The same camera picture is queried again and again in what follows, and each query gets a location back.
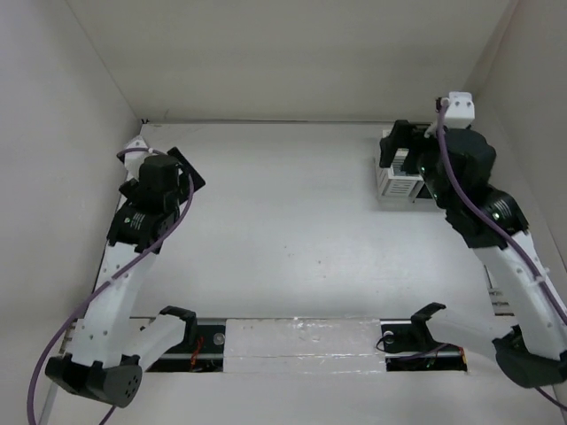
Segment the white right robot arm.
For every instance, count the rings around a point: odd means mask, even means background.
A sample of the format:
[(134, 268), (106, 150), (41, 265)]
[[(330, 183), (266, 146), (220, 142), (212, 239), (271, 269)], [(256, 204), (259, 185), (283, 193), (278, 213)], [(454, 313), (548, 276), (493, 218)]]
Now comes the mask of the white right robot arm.
[(400, 149), (403, 170), (418, 174), (445, 219), (492, 275), (517, 320), (507, 327), (467, 318), (437, 302), (414, 313), (409, 337), (415, 350), (458, 345), (494, 361), (526, 388), (566, 381), (566, 306), (538, 260), (528, 221), (517, 201), (490, 182), (495, 149), (470, 127), (445, 128), (437, 138), (424, 124), (394, 122), (379, 144), (386, 168)]

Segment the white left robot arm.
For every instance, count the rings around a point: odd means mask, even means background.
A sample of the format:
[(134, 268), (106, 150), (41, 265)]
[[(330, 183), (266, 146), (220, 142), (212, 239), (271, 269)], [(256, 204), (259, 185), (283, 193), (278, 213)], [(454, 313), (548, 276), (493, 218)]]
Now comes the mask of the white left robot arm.
[(206, 182), (177, 148), (134, 147), (118, 158), (132, 177), (119, 188), (125, 201), (107, 233), (94, 297), (80, 309), (66, 353), (49, 358), (45, 374), (70, 394), (124, 408), (162, 354), (188, 351), (197, 342), (191, 310), (166, 306), (136, 334), (130, 315), (163, 243)]

